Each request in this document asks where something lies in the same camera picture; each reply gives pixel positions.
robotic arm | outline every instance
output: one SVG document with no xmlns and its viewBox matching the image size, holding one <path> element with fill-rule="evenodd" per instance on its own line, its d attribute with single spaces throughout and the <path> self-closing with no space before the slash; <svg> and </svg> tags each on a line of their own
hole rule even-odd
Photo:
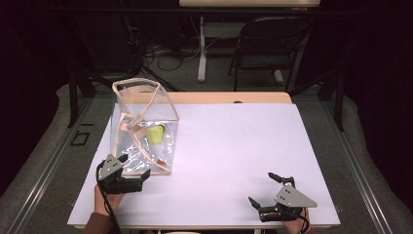
<svg viewBox="0 0 413 234">
<path fill-rule="evenodd" d="M 268 173 L 268 176 L 283 185 L 274 198 L 276 204 L 272 207 L 261 207 L 259 203 L 248 197 L 251 206 L 258 211 L 261 221 L 292 221 L 301 217 L 304 208 L 317 206 L 316 202 L 295 189 L 293 177 L 284 178 L 273 173 Z"/>
<path fill-rule="evenodd" d="M 142 191 L 143 181 L 151 174 L 149 169 L 140 178 L 122 177 L 123 163 L 128 160 L 128 155 L 124 154 L 119 158 L 109 154 L 105 161 L 96 168 L 96 178 L 99 187 L 106 194 L 133 193 Z"/>
</svg>

black chair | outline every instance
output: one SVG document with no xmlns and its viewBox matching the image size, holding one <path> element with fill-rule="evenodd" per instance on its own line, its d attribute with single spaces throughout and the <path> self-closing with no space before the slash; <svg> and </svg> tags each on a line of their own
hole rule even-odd
<svg viewBox="0 0 413 234">
<path fill-rule="evenodd" d="M 289 70 L 287 91 L 300 43 L 311 23 L 299 18 L 264 17 L 248 22 L 240 32 L 228 75 L 235 66 L 234 91 L 240 70 Z"/>
</svg>

sleeve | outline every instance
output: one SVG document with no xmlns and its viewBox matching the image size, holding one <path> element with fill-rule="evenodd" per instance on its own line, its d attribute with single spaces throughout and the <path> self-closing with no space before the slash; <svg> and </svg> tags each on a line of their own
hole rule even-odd
<svg viewBox="0 0 413 234">
<path fill-rule="evenodd" d="M 83 234 L 106 234 L 109 233 L 113 223 L 109 216 L 92 213 L 88 223 L 83 229 Z"/>
</svg>

desk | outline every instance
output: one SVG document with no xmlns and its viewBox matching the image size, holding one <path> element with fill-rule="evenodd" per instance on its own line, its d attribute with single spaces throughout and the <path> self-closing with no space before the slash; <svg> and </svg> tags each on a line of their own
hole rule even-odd
<svg viewBox="0 0 413 234">
<path fill-rule="evenodd" d="M 319 0 L 179 0 L 181 7 L 228 7 L 228 8 L 307 8 L 318 7 Z M 200 66 L 198 70 L 198 81 L 206 80 L 207 54 L 206 37 L 217 37 L 220 33 L 223 37 L 237 37 L 240 34 L 242 23 L 226 23 L 221 26 L 217 23 L 211 25 L 216 32 L 206 33 L 206 23 L 204 17 L 200 21 Z"/>
<path fill-rule="evenodd" d="M 319 204 L 310 209 L 313 226 L 340 224 L 300 114 L 288 94 L 169 95 L 180 118 L 172 173 L 152 175 L 142 192 L 124 197 L 116 214 L 121 227 L 202 230 L 282 226 L 280 222 L 261 222 L 247 199 L 250 196 L 263 206 L 275 204 L 273 198 L 282 186 L 268 178 L 269 172 L 294 176 L 297 189 Z M 244 103 L 230 104 L 237 100 Z M 84 227 L 94 210 L 95 168 L 109 152 L 109 139 L 110 124 L 69 225 Z"/>
</svg>

gray carpet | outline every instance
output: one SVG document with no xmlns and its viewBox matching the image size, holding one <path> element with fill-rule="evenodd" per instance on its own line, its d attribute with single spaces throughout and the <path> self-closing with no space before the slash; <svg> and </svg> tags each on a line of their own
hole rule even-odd
<svg viewBox="0 0 413 234">
<path fill-rule="evenodd" d="M 162 68 L 174 67 L 176 60 L 163 58 Z M 173 85 L 185 91 L 232 91 L 233 79 L 226 75 L 230 64 L 228 57 L 210 57 L 207 64 L 207 78 L 205 83 L 199 83 L 198 60 L 185 59 L 174 71 L 164 71 L 156 63 L 151 68 L 170 81 Z M 259 87 L 274 85 L 274 80 L 268 73 L 263 73 L 262 79 L 253 78 L 257 73 L 243 74 L 240 86 L 246 86 L 246 91 L 279 91 L 281 87 Z M 56 162 L 56 172 L 49 183 L 45 184 L 45 191 L 40 191 L 40 200 L 36 200 L 34 210 L 27 214 L 27 222 L 21 224 L 23 233 L 79 233 L 75 228 L 66 224 L 71 213 L 73 199 L 77 197 L 90 162 L 97 149 L 107 120 L 111 113 L 111 91 L 96 84 L 98 95 L 94 99 L 81 98 L 83 103 L 92 104 L 85 110 L 86 115 L 75 129 L 79 133 L 89 133 L 85 145 L 64 147 L 60 152 L 61 161 Z M 68 124 L 68 92 L 63 87 L 59 92 L 60 107 L 54 122 L 45 133 L 38 147 L 33 151 L 23 169 L 0 199 L 0 233 L 7 233 L 9 227 L 18 216 L 21 207 L 31 188 L 42 176 L 52 155 L 60 145 L 62 138 L 67 133 Z M 295 97 L 302 115 L 312 146 L 316 152 L 321 171 L 335 205 L 341 207 L 339 213 L 341 225 L 319 230 L 319 233 L 377 233 L 372 218 L 364 204 L 363 197 L 355 184 L 353 175 L 346 162 L 346 154 L 339 138 L 334 132 L 335 126 L 328 118 L 330 114 L 325 111 L 329 103 L 319 102 L 311 92 Z M 357 107 L 346 98 L 344 105 L 345 135 L 355 152 L 368 182 L 377 195 L 378 202 L 394 233 L 409 233 L 413 230 L 412 214 L 394 196 L 389 186 L 375 168 L 365 149 L 362 130 L 357 118 Z"/>
</svg>

